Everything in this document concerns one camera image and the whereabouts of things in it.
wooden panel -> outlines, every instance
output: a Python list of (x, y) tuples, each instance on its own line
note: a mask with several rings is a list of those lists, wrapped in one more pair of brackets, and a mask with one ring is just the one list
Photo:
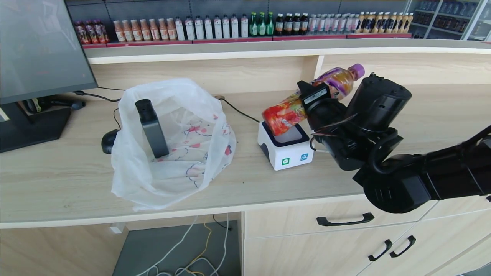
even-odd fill
[(442, 218), (486, 209), (491, 209), (491, 202), (485, 196), (449, 198), (438, 201), (423, 219)]
[[(391, 214), (378, 209), (366, 198), (361, 198), (325, 204), (247, 211), (245, 213), (245, 234), (246, 238), (250, 239), (417, 221), (433, 205), (434, 202), (427, 202), (412, 212)], [(375, 218), (367, 223), (346, 226), (321, 226), (316, 220), (317, 217), (326, 217), (330, 222), (360, 221), (364, 213), (372, 213)]]
[[(168, 218), (160, 220), (147, 220), (147, 221), (130, 221), (126, 223), (126, 228), (128, 230), (142, 230), (142, 229), (152, 229), (152, 228), (162, 228), (162, 227), (173, 227), (180, 225), (190, 225), (194, 221), (193, 217), (182, 217), (182, 218)], [(227, 221), (227, 214), (216, 214), (215, 219), (217, 221)], [(241, 219), (241, 213), (229, 213), (228, 219), (230, 221), (239, 221)], [(212, 215), (202, 215), (196, 220), (196, 224), (213, 222)]]
[(378, 256), (384, 241), (412, 223), (321, 234), (245, 240), (244, 276), (353, 276)]
[(445, 263), (436, 272), (433, 271), (428, 276), (449, 276), (459, 275), (469, 271), (474, 271), (490, 262), (491, 256), (491, 234), (480, 242), (476, 243), (456, 258)]
[(409, 245), (407, 237), (412, 235), (416, 242), (410, 249), (397, 258), (382, 257), (359, 276), (424, 276), (488, 236), (490, 229), (489, 210), (420, 221), (392, 250), (401, 253)]
[(108, 224), (0, 232), (3, 276), (110, 276), (128, 235)]

bottle cap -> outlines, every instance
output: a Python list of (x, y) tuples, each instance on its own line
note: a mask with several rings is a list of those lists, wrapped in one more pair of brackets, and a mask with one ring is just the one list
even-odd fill
[(355, 81), (359, 80), (363, 75), (365, 75), (365, 68), (363, 68), (363, 65), (356, 63), (353, 66), (349, 67), (348, 70), (350, 70), (352, 73), (355, 75)]

black mouse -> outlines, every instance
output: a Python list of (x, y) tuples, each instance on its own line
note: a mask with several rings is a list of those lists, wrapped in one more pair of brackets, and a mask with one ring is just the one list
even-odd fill
[(102, 152), (111, 154), (112, 146), (114, 145), (114, 140), (116, 139), (118, 131), (119, 129), (115, 129), (104, 134), (101, 141)]

black handle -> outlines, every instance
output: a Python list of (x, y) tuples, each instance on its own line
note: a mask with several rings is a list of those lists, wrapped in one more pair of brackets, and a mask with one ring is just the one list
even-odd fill
[(363, 214), (363, 219), (360, 221), (333, 223), (333, 222), (328, 221), (326, 217), (317, 217), (317, 223), (320, 226), (342, 226), (342, 225), (353, 225), (353, 224), (367, 223), (367, 222), (372, 221), (374, 218), (375, 217), (373, 216), (372, 213), (365, 213), (365, 214)]
[(412, 247), (412, 246), (413, 246), (413, 245), (416, 243), (416, 238), (415, 238), (414, 236), (412, 236), (412, 235), (408, 237), (408, 240), (409, 240), (409, 246), (408, 246), (408, 247), (406, 247), (406, 249), (404, 249), (404, 250), (403, 250), (401, 253), (399, 253), (399, 254), (397, 254), (396, 252), (392, 251), (392, 252), (390, 253), (390, 256), (391, 256), (392, 258), (397, 258), (397, 257), (399, 257), (400, 255), (404, 254), (404, 252), (408, 251), (408, 249), (409, 249), (409, 248), (411, 248), (411, 247)]
[(386, 240), (385, 241), (385, 250), (378, 256), (378, 257), (374, 257), (373, 255), (370, 255), (368, 256), (368, 259), (373, 262), (373, 261), (376, 261), (378, 260), (380, 257), (382, 257), (385, 253), (387, 253), (387, 251), (389, 251), (389, 249), (392, 247), (392, 242), (390, 240)]

plastic bag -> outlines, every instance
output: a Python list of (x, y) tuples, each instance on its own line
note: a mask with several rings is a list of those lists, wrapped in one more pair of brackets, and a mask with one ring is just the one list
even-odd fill
[[(135, 102), (150, 99), (169, 155), (155, 159)], [(147, 83), (119, 102), (121, 130), (112, 148), (112, 192), (135, 202), (135, 211), (162, 209), (208, 186), (235, 152), (235, 134), (220, 100), (189, 79)]]

